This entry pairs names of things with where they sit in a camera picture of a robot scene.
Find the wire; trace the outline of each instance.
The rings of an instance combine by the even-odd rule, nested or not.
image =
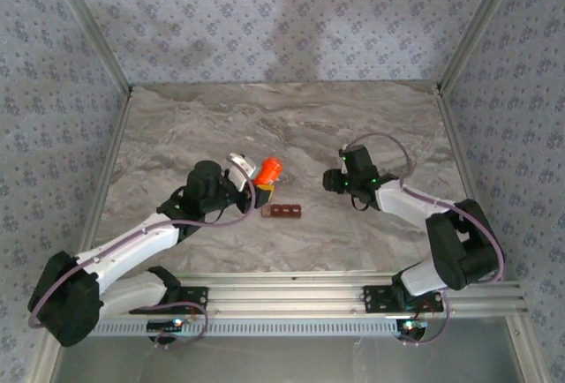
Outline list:
[[[503,273],[504,273],[504,256],[502,254],[501,246],[499,245],[498,241],[493,236],[493,234],[479,220],[477,220],[475,217],[473,217],[471,214],[467,213],[463,209],[456,207],[455,205],[452,205],[452,204],[445,202],[441,199],[428,197],[428,196],[422,195],[420,193],[415,193],[414,191],[412,191],[409,188],[407,188],[406,186],[404,186],[404,179],[411,176],[412,172],[414,171],[414,168],[413,168],[412,159],[408,155],[408,151],[406,150],[404,145],[397,138],[395,138],[395,137],[393,137],[393,136],[391,136],[387,133],[384,133],[382,131],[372,131],[372,132],[363,134],[363,135],[359,136],[358,138],[354,139],[349,144],[347,144],[347,147],[352,146],[352,145],[358,143],[360,140],[366,139],[366,138],[371,137],[371,136],[382,136],[384,138],[390,139],[393,142],[395,142],[396,145],[398,147],[400,147],[400,150],[403,152],[404,158],[406,158],[406,165],[408,166],[408,171],[406,172],[406,174],[404,176],[400,176],[400,178],[399,178],[400,189],[403,192],[409,194],[410,196],[412,196],[415,199],[419,199],[419,200],[422,200],[422,201],[424,201],[428,204],[437,205],[437,206],[442,207],[442,208],[447,208],[447,209],[453,211],[454,213],[461,215],[464,219],[471,222],[483,235],[485,235],[486,239],[491,244],[491,246],[494,249],[494,252],[496,253],[496,260],[498,262],[498,269],[497,269],[497,271],[496,271],[496,273],[494,274],[493,277],[491,277],[488,280],[481,281],[479,283],[494,283],[494,282],[497,282],[498,280],[500,280],[502,278]]]
[[[355,197],[351,196],[351,204],[353,205],[353,207],[355,209],[357,209],[358,211],[366,211],[367,209],[369,209],[369,204],[365,204],[364,207],[362,208],[358,208],[357,204],[355,203]]]
[[[435,310],[433,309],[432,304],[427,302],[425,299],[422,299],[422,302],[420,303],[420,307],[418,308],[418,312],[416,313],[413,319],[418,319],[420,314],[423,312],[422,305],[427,305],[427,307],[432,311],[432,318],[433,318],[435,316]]]
[[[138,231],[131,233],[129,236],[126,236],[123,239],[116,242],[115,244],[111,245],[108,249],[106,249],[106,250],[98,253],[97,255],[94,255],[92,258],[87,259],[86,261],[78,264],[77,266],[71,268],[69,271],[64,273],[61,277],[59,277],[55,281],[55,283],[53,283],[53,285],[45,291],[45,293],[40,298],[40,300],[37,302],[37,304],[35,304],[35,307],[33,308],[32,312],[29,316],[27,324],[31,328],[42,328],[42,327],[44,327],[44,325],[41,324],[39,322],[39,320],[37,319],[37,314],[39,313],[39,311],[41,311],[41,308],[43,308],[43,306],[48,301],[48,299],[51,296],[53,296],[53,294],[56,292],[56,290],[59,289],[63,283],[65,283],[67,280],[69,280],[78,271],[80,271],[83,268],[86,268],[86,267],[90,266],[91,264],[95,263],[96,260],[100,260],[100,259],[110,255],[113,251],[115,251],[119,248],[122,248],[126,244],[129,244],[131,241],[137,239],[138,237],[146,235],[150,231],[153,231],[155,229],[160,229],[162,227],[166,227],[166,226],[170,226],[170,225],[175,225],[175,224],[198,226],[198,227],[208,227],[208,228],[210,228],[210,227],[229,227],[229,226],[233,226],[235,224],[238,224],[238,223],[242,222],[243,220],[245,220],[246,218],[248,218],[249,215],[251,214],[252,210],[254,209],[255,200],[256,200],[256,194],[255,194],[255,188],[253,187],[253,181],[245,173],[245,171],[241,168],[241,166],[239,166],[239,164],[237,164],[235,161],[232,161],[230,158],[228,158],[228,161],[234,167],[236,167],[236,169],[240,173],[242,173],[242,175],[245,177],[245,180],[247,181],[247,184],[249,185],[249,191],[251,193],[251,205],[250,205],[249,209],[245,212],[245,214],[243,214],[241,217],[237,218],[236,220],[232,220],[231,222],[207,223],[207,222],[194,222],[192,220],[167,220],[167,221],[164,221],[164,222],[156,222],[155,224],[151,224],[150,226],[147,226],[144,229],[141,229],[141,230],[138,230]]]
[[[494,283],[494,282],[497,282],[498,280],[500,280],[501,277],[502,277],[502,274],[504,273],[504,256],[502,254],[502,249],[501,249],[501,246],[499,245],[498,241],[496,240],[496,238],[493,236],[493,234],[481,222],[479,222],[471,214],[465,212],[461,208],[456,207],[455,205],[449,204],[448,202],[445,202],[441,199],[428,197],[428,196],[422,195],[420,193],[415,193],[414,191],[411,191],[409,188],[404,186],[404,179],[411,176],[412,172],[414,171],[414,167],[413,167],[412,159],[410,158],[410,155],[408,154],[408,151],[406,150],[404,145],[397,138],[389,135],[388,133],[382,132],[382,131],[371,131],[369,133],[363,134],[363,135],[359,136],[358,138],[352,140],[349,144],[347,144],[346,147],[352,146],[352,145],[358,143],[360,140],[369,138],[371,136],[382,136],[383,138],[387,138],[389,140],[392,140],[393,142],[395,142],[395,144],[403,152],[404,158],[406,159],[406,165],[408,166],[408,170],[407,170],[407,172],[404,176],[399,177],[398,183],[400,184],[400,190],[401,191],[407,193],[408,195],[412,196],[415,199],[422,200],[422,201],[424,201],[428,204],[437,205],[439,207],[447,208],[448,210],[451,210],[454,213],[461,215],[464,219],[471,222],[483,235],[485,235],[486,239],[491,244],[491,246],[494,249],[494,252],[496,253],[496,259],[497,259],[497,262],[498,262],[498,269],[497,269],[497,271],[496,271],[496,273],[494,274],[493,277],[491,277],[490,279],[485,280],[485,281],[480,281],[479,283],[489,284],[489,283]],[[404,339],[405,342],[409,342],[410,344],[414,344],[414,345],[418,346],[418,345],[425,345],[425,344],[428,344],[428,343],[435,342],[440,338],[440,336],[445,332],[445,329],[447,328],[448,321],[449,321],[449,301],[448,301],[448,297],[447,297],[447,295],[444,291],[442,291],[441,294],[442,294],[442,297],[443,297],[443,300],[444,300],[444,303],[445,303],[445,314],[446,315],[445,315],[445,320],[441,324],[440,330],[431,339],[429,339],[425,342],[418,342],[418,341],[410,338],[409,336],[404,336],[404,335],[400,336],[401,339]]]
[[[436,334],[434,334],[430,339],[428,339],[427,341],[417,341],[416,339],[413,339],[407,335],[401,334],[399,336],[399,339],[404,341],[404,342],[408,342],[411,345],[428,345],[430,343],[434,343],[436,342],[444,333],[446,328],[448,328],[448,322],[449,322],[449,317],[450,317],[450,313],[449,313],[449,300],[448,297],[446,295],[446,293],[444,291],[440,291],[441,293],[441,297],[443,298],[443,303],[445,304],[445,319],[443,320],[443,322],[441,323],[441,327],[440,329],[437,331]]]
[[[210,318],[208,316],[208,312],[201,305],[195,304],[194,302],[185,302],[185,301],[183,301],[183,302],[171,302],[170,304],[144,306],[140,309],[144,310],[144,311],[159,311],[159,310],[172,308],[172,307],[175,307],[175,306],[184,306],[186,308],[189,308],[190,311],[192,310],[192,308],[196,308],[197,310],[202,312],[202,314],[204,315],[204,326],[202,327],[202,330],[200,330],[200,333],[198,333],[196,336],[194,336],[192,338],[189,338],[186,341],[179,341],[180,338],[174,333],[168,333],[168,332],[159,333],[155,337],[155,346],[160,347],[160,348],[165,349],[165,350],[178,349],[180,347],[187,346],[187,345],[190,345],[192,343],[195,343],[196,341],[201,339],[202,336],[204,336],[204,333],[208,330],[208,322],[210,320]],[[178,342],[175,342],[172,345],[171,344],[161,345],[159,343],[159,339],[161,339],[162,337],[172,337]]]
[[[218,216],[215,218],[214,221],[210,222],[210,224],[216,224],[217,222],[220,221],[220,219],[222,218],[223,212],[226,210],[226,208],[222,208],[220,210],[220,213],[218,214]]]

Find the patterned wallpaper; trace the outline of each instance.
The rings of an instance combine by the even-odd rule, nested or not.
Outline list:
[[[87,0],[131,83],[437,80],[478,0]]]
[[[0,4],[0,381],[23,381],[26,304],[79,241],[123,96],[65,0]]]
[[[481,200],[565,381],[565,0],[502,0],[449,95]]]

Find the orange cup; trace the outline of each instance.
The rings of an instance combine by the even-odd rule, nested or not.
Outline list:
[[[263,161],[261,171],[253,179],[253,184],[268,184],[272,185],[275,180],[281,175],[283,171],[283,163],[278,158],[274,156],[267,158]]]

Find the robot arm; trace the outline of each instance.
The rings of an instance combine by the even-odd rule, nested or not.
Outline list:
[[[455,205],[493,234],[477,202],[466,199],[454,204],[431,198],[406,185],[401,187],[398,177],[379,174],[363,145],[346,147],[340,155],[344,167],[324,173],[323,185],[327,191],[347,192],[354,206],[358,200],[365,204],[363,210],[372,207],[394,214],[427,231],[430,256],[393,278],[392,290],[401,308],[407,301],[429,291],[446,286],[463,289],[496,270],[496,252],[486,236],[471,222],[443,207]]]
[[[198,162],[185,186],[161,204],[156,214],[122,236],[75,256],[59,252],[51,257],[28,310],[63,346],[71,346],[84,339],[101,317],[175,302],[179,283],[161,267],[150,268],[133,279],[116,280],[157,252],[182,242],[200,227],[209,227],[211,224],[204,223],[207,214],[234,204],[242,213],[247,213],[252,207],[259,208],[268,202],[272,186],[269,189],[253,184],[253,206],[250,188],[245,187],[248,179],[256,174],[257,166],[243,155],[231,154],[228,159],[237,166],[225,172],[213,161]],[[56,282],[71,270],[76,271],[43,300]],[[36,312],[40,301],[44,304]]]

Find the marble surface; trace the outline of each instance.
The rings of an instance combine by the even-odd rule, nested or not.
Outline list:
[[[324,191],[323,172],[339,164],[337,149],[357,135],[386,131],[416,162],[408,183],[448,199],[463,187],[428,82],[347,82],[135,87],[96,244],[150,215],[197,161],[227,167],[230,152],[257,163],[276,155],[284,171],[275,203],[299,203],[300,220],[261,218],[236,227],[202,229],[140,265],[172,272],[394,272],[429,252],[426,234],[350,198]],[[379,170],[403,173],[402,153],[387,139],[366,141]],[[223,220],[239,216],[235,207]]]

